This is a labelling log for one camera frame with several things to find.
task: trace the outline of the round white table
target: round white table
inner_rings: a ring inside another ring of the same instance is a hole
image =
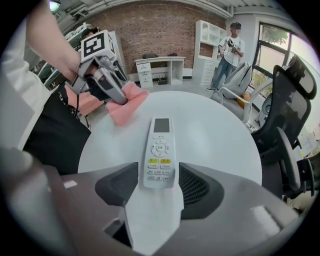
[[[143,159],[153,117],[172,117],[178,162],[216,169],[262,183],[256,144],[246,126],[227,108],[204,96],[182,92],[150,93],[125,126],[106,115],[92,131],[78,173]]]

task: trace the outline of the remote control display screen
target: remote control display screen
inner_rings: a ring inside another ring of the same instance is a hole
[[[161,118],[154,120],[154,133],[169,133],[169,119]]]

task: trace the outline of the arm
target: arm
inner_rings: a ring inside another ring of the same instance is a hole
[[[223,58],[223,56],[224,56],[224,49],[221,47],[221,45],[218,45],[218,49],[219,49],[220,57]]]
[[[226,46],[226,37],[224,39],[221,40],[221,42],[219,43],[218,45],[218,50],[219,50],[219,53],[220,53],[220,57],[223,58],[224,57],[224,49],[223,47]]]
[[[47,1],[41,1],[30,13],[26,41],[42,59],[59,70],[68,80],[77,75],[80,55],[61,33]]]
[[[241,40],[240,49],[233,48],[232,51],[239,55],[240,58],[242,58],[245,55],[245,42]]]
[[[239,49],[233,48],[234,53],[238,54],[240,58],[242,58],[245,54],[241,52]]]

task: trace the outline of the black mesh chair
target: black mesh chair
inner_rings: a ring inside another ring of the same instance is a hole
[[[262,128],[252,133],[261,158],[262,186],[279,198],[285,192],[303,191],[307,185],[302,169],[308,169],[299,163],[299,171],[292,146],[311,112],[310,100],[317,91],[303,62],[295,56],[290,64],[287,70],[274,66],[270,112]]]
[[[304,89],[290,69],[284,70],[278,65],[274,66],[269,115],[265,124],[251,134],[259,153],[277,145],[276,127],[280,127],[284,131],[291,145],[295,143],[310,114],[310,99],[313,97],[311,98],[310,93]]]

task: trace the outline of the yellow button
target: yellow button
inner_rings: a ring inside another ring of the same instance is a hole
[[[149,163],[159,163],[159,159],[156,158],[150,158]]]
[[[171,160],[170,159],[161,159],[162,164],[170,164]]]

